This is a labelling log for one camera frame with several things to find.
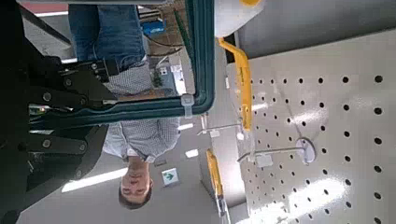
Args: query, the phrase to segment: jeans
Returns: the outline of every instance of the jeans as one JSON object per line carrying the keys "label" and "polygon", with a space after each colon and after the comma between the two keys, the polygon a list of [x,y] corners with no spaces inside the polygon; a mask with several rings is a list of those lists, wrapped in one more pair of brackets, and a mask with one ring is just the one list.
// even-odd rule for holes
{"label": "jeans", "polygon": [[69,5],[78,61],[115,59],[120,72],[145,56],[136,6]]}

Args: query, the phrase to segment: white pegboard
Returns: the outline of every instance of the white pegboard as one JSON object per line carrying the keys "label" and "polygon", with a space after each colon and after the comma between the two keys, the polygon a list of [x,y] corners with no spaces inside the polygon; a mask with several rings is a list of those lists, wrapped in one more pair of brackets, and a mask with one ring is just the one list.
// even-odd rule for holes
{"label": "white pegboard", "polygon": [[307,137],[318,153],[241,163],[253,223],[396,223],[396,31],[249,63],[256,149]]}

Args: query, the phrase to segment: man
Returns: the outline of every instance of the man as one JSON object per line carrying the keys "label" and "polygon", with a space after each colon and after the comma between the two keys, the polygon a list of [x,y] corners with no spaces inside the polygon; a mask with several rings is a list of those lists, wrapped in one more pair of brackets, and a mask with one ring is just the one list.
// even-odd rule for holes
{"label": "man", "polygon": [[[136,6],[70,5],[69,22],[79,61],[116,60],[120,74],[106,86],[119,99],[158,97],[152,94]],[[103,150],[129,162],[119,188],[122,206],[137,209],[149,201],[153,187],[149,162],[175,146],[178,125],[177,118],[110,124]]]}

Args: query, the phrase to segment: white container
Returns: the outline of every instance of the white container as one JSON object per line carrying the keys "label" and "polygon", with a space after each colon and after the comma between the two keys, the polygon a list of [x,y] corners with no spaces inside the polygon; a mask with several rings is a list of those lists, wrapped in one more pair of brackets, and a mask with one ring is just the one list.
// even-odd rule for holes
{"label": "white container", "polygon": [[240,0],[215,0],[215,36],[224,37],[237,31],[264,9],[265,0],[247,6]]}

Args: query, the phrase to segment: yellow handle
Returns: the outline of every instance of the yellow handle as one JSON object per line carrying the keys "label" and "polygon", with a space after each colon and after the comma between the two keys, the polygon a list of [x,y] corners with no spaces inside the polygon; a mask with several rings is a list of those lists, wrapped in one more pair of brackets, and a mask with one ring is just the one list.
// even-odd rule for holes
{"label": "yellow handle", "polygon": [[251,126],[251,84],[250,68],[248,57],[244,51],[219,38],[219,44],[230,51],[235,57],[236,79],[241,90],[242,125],[246,131],[250,131]]}
{"label": "yellow handle", "polygon": [[223,195],[218,160],[216,159],[216,156],[210,151],[210,149],[208,149],[206,152],[206,159],[210,177],[212,179],[212,187],[215,190],[216,195]]}
{"label": "yellow handle", "polygon": [[254,7],[260,3],[261,0],[239,0],[243,5]]}

